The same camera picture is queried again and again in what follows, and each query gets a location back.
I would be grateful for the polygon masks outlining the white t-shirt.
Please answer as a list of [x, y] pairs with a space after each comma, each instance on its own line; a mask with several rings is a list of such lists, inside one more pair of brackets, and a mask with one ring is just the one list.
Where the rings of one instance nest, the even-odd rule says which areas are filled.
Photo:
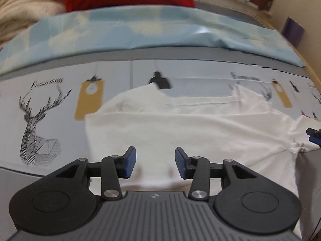
[[297, 194], [296, 158], [317, 146], [306, 130], [320, 123], [293, 119], [264, 97], [239, 85], [226, 97], [169, 97], [150, 84], [105, 103], [85, 117], [91, 158], [99, 162], [135, 147], [128, 190], [186, 190], [175, 164], [175, 149], [212, 163], [233, 159]]

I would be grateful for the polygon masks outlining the deer print grey bedsheet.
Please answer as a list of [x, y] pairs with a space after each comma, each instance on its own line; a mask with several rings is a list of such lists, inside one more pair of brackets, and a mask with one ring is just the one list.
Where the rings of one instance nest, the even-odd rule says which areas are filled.
[[124, 91], [153, 83], [167, 108], [320, 120], [320, 94], [306, 77], [253, 64], [208, 60], [99, 61], [1, 81], [1, 166], [43, 175], [88, 154], [84, 118]]

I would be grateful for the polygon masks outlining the purple box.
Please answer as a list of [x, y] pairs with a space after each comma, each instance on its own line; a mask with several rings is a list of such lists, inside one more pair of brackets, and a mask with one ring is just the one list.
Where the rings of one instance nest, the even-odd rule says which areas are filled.
[[284, 38], [297, 48], [305, 33], [305, 29], [292, 18], [287, 18], [287, 21], [282, 30]]

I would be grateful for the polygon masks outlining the light blue patterned sheet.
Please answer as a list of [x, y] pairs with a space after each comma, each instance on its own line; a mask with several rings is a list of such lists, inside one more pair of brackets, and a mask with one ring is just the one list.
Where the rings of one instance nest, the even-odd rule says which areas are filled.
[[304, 66], [276, 30], [201, 9], [137, 5], [40, 20], [1, 50], [1, 74], [73, 55], [177, 46], [227, 48]]

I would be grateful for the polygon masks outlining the cream folded blanket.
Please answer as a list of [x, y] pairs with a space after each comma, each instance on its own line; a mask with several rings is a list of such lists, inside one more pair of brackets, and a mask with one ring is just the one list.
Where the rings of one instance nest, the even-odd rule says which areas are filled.
[[42, 18], [65, 11], [63, 0], [1, 0], [1, 47]]

